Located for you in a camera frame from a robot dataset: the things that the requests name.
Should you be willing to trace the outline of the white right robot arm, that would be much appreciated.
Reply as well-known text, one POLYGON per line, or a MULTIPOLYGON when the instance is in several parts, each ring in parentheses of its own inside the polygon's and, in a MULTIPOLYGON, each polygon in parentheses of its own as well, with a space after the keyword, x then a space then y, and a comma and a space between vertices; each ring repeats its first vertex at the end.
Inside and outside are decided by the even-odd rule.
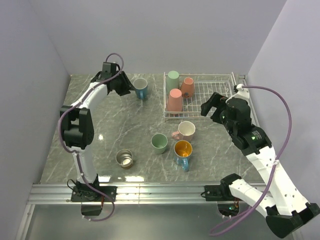
POLYGON ((316 203, 309 202, 296 188, 287 172, 276 158, 276 152, 265 131, 252 124, 248 96, 230 98, 214 92, 201 105, 201 115, 211 116, 213 122, 225 127, 234 145, 252 163, 269 187, 269 196, 238 174, 230 174, 220 181, 216 190, 205 186, 207 201, 233 200, 238 198, 256 209, 266 220, 269 229, 283 239, 308 223, 320 213, 316 203))

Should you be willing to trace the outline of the tall green plastic cup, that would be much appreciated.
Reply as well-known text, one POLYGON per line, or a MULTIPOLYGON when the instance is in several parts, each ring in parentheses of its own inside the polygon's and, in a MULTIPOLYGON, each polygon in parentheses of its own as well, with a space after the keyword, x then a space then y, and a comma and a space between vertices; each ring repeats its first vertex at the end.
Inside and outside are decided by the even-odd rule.
POLYGON ((179 88, 180 88, 180 74, 175 70, 171 70, 167 74, 166 89, 170 92, 172 89, 179 89, 179 88))

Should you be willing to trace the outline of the short green plastic cup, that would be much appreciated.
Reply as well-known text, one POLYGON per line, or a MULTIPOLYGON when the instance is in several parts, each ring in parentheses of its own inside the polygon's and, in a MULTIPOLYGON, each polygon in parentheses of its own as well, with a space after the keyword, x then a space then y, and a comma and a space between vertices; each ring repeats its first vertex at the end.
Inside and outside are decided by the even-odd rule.
POLYGON ((168 139, 164 134, 157 133, 151 138, 151 145, 157 155, 163 154, 168 145, 168 139))

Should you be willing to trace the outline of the blue flowered mug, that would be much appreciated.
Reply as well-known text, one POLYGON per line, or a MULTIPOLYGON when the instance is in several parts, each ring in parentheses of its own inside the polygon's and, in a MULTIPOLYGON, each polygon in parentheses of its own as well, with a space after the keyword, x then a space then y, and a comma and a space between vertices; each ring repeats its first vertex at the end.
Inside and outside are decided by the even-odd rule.
POLYGON ((144 78, 137 78, 133 81, 133 86, 135 88, 136 96, 144 100, 148 94, 148 82, 144 78))

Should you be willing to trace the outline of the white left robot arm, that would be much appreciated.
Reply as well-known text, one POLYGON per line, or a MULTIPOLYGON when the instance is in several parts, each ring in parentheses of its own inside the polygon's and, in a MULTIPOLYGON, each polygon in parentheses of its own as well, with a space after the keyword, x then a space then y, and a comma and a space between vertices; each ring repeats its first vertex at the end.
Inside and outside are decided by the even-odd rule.
POLYGON ((92 111, 110 92, 124 96, 134 90, 123 66, 105 61, 102 71, 93 77, 84 94, 71 105, 64 105, 60 109, 59 140, 66 152, 72 154, 76 164, 74 191, 83 194, 89 201, 97 200, 102 193, 92 160, 91 144, 95 134, 92 111))

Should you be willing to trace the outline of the tall pink plastic cup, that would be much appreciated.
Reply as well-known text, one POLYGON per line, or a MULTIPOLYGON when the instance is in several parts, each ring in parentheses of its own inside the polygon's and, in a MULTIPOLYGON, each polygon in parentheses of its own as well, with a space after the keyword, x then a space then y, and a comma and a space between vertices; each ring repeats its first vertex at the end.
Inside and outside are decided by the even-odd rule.
POLYGON ((181 112, 183 110, 183 97, 180 89, 173 88, 169 92, 166 110, 168 112, 181 112))

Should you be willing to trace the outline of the brown-pink ceramic mug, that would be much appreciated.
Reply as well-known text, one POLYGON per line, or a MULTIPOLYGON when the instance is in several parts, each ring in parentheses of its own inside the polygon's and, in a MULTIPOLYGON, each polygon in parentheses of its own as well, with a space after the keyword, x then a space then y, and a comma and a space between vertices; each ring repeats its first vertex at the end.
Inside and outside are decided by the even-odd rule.
POLYGON ((184 98, 191 98, 195 92, 194 80, 191 77, 186 77, 181 84, 180 91, 184 98))

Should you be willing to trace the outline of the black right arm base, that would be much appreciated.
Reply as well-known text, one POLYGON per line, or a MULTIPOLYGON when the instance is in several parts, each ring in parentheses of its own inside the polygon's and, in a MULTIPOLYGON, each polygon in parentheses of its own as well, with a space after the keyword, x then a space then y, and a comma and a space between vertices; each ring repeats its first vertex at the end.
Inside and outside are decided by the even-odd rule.
POLYGON ((200 194, 206 202, 216 202, 218 212, 225 217, 234 217, 239 214, 239 199, 233 197, 227 188, 222 185, 205 185, 200 194))

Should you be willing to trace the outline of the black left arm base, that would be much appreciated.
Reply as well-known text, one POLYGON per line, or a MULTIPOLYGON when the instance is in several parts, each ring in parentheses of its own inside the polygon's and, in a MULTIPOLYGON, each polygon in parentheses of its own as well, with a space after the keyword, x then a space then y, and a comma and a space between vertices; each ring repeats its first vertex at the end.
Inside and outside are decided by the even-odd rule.
POLYGON ((79 187, 75 186, 72 190, 70 201, 72 203, 81 203, 81 214, 86 217, 99 216, 104 203, 116 200, 116 186, 98 186, 97 189, 111 199, 92 190, 86 184, 80 184, 79 187))

